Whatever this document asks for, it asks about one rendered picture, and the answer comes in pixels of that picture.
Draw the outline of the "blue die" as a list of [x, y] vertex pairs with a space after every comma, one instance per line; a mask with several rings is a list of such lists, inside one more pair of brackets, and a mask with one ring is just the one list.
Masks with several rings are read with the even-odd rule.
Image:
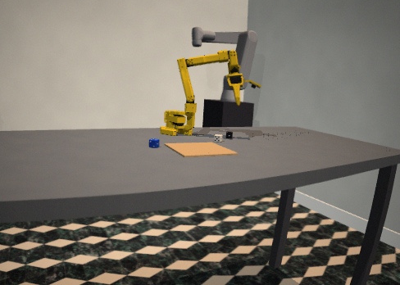
[[155, 138], [149, 139], [149, 147], [152, 147], [152, 148], [159, 147], [159, 139], [155, 139]]

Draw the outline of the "orange mat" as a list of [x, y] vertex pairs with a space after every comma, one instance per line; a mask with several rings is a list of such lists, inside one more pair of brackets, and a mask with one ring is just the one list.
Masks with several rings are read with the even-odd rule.
[[165, 143], [164, 145], [183, 157], [238, 155], [237, 152], [213, 142]]

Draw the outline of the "white die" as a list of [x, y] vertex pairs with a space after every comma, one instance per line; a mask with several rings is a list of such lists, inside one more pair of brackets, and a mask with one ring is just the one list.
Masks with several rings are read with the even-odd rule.
[[222, 142], [222, 135], [220, 135], [220, 134], [214, 135], [214, 142], [218, 142], [218, 143]]

